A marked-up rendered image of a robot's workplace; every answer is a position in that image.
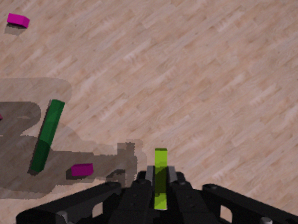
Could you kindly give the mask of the dark green rod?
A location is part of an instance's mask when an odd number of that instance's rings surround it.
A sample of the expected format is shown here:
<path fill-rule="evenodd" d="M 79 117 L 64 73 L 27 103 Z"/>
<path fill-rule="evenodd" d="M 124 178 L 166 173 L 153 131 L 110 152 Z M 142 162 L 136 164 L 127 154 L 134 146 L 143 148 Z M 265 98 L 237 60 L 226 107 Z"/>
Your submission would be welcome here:
<path fill-rule="evenodd" d="M 44 127 L 38 142 L 31 169 L 40 172 L 44 170 L 50 147 L 64 108 L 65 102 L 52 99 Z"/>

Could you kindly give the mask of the lime green rod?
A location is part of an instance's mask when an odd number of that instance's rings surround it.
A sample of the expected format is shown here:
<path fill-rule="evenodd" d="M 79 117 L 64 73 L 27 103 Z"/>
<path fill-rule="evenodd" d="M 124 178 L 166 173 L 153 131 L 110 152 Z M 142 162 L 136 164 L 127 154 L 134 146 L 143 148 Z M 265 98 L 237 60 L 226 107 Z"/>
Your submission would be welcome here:
<path fill-rule="evenodd" d="M 166 209 L 167 148 L 155 148 L 155 207 Z"/>

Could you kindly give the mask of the small magenta block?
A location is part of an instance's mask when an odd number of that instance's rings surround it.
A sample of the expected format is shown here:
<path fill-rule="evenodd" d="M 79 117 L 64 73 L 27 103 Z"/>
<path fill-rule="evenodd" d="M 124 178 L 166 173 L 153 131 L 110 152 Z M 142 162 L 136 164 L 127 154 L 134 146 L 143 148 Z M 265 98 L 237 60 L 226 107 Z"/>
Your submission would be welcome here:
<path fill-rule="evenodd" d="M 93 163 L 75 164 L 71 167 L 72 176 L 86 176 L 93 173 Z"/>
<path fill-rule="evenodd" d="M 29 25 L 29 19 L 22 15 L 16 15 L 9 13 L 7 22 L 19 27 L 28 28 Z"/>

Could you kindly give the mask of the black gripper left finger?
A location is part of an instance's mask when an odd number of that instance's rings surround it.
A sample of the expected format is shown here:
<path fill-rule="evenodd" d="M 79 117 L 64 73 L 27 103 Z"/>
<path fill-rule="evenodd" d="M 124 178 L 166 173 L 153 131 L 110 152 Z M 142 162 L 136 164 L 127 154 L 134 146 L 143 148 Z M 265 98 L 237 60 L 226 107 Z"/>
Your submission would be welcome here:
<path fill-rule="evenodd" d="M 93 208 L 101 202 L 103 213 L 93 218 Z M 145 224 L 147 210 L 154 209 L 154 202 L 155 166 L 147 165 L 131 187 L 105 182 L 22 211 L 16 224 L 97 224 L 110 216 L 108 224 Z"/>

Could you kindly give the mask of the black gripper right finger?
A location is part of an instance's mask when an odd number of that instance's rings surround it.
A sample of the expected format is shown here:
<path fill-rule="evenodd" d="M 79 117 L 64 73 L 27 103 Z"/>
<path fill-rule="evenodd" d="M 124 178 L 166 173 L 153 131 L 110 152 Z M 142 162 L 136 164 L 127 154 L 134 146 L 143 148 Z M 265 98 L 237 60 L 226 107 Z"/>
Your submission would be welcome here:
<path fill-rule="evenodd" d="M 180 224 L 298 224 L 298 216 L 222 186 L 193 189 L 174 166 L 166 167 L 166 203 L 167 210 L 174 203 Z M 221 205 L 231 211 L 232 222 L 220 217 Z"/>

